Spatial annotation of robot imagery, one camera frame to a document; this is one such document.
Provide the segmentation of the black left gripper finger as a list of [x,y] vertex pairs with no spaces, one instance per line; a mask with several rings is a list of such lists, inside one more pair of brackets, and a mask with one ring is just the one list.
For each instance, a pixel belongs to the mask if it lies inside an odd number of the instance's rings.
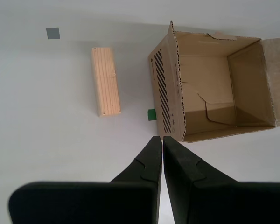
[[164,173],[177,224],[280,224],[280,182],[238,182],[170,136]]
[[8,200],[14,224],[156,224],[162,141],[154,136],[110,182],[31,182]]

